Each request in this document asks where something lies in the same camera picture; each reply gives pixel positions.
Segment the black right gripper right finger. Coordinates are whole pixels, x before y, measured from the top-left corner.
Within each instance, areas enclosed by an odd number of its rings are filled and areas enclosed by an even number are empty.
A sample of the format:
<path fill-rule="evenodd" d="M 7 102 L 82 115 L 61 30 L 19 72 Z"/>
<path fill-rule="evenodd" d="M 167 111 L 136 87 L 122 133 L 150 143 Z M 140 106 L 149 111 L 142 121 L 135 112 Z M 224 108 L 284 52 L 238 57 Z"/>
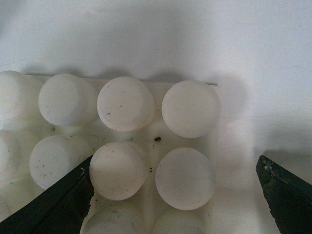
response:
<path fill-rule="evenodd" d="M 270 213 L 282 234 L 312 232 L 312 186 L 265 156 L 256 173 Z"/>

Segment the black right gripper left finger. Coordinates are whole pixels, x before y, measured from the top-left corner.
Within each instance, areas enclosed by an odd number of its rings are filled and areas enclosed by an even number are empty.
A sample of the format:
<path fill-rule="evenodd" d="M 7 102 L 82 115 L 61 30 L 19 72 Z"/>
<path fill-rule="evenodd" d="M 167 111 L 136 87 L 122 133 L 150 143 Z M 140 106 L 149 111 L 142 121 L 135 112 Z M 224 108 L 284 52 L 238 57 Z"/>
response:
<path fill-rule="evenodd" d="M 78 234 L 94 187 L 88 157 L 29 204 L 0 223 L 2 234 Z"/>

